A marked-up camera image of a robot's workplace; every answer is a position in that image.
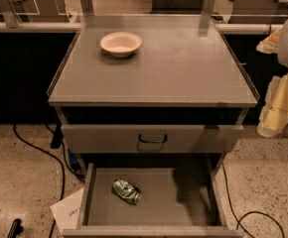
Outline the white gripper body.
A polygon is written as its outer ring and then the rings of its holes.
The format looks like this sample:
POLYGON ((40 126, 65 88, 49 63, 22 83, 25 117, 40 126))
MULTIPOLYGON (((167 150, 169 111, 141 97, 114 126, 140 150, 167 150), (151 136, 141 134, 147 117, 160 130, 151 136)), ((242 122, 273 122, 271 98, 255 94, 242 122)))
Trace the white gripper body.
POLYGON ((279 50, 280 33, 280 29, 271 33, 256 46, 256 50, 264 54, 277 54, 279 50))

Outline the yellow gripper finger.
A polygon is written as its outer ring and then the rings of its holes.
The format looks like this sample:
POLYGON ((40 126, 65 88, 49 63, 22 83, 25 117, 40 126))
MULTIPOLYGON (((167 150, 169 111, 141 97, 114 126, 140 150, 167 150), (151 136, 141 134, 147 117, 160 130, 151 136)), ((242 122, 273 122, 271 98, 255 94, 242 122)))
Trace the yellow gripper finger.
POLYGON ((271 103, 278 89, 280 80, 281 78, 279 76, 272 77, 265 94, 264 106, 262 107, 259 115, 259 123, 256 127, 256 131, 260 136, 265 138, 272 138, 280 133, 280 130, 270 129, 265 122, 265 118, 267 116, 268 110, 271 108, 271 103))
POLYGON ((282 131, 288 125, 288 73, 280 78, 265 122, 270 129, 282 131))

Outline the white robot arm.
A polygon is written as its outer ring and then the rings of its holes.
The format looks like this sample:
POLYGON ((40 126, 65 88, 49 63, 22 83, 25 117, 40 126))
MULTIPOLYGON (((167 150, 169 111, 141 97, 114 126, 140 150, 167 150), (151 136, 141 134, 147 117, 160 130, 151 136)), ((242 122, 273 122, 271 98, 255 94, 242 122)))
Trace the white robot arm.
MULTIPOLYGON (((261 41, 256 49, 264 54, 277 54, 280 64, 288 67, 288 19, 280 30, 261 41)), ((288 125, 288 73, 273 76, 261 109, 257 133, 263 137, 274 137, 288 125)))

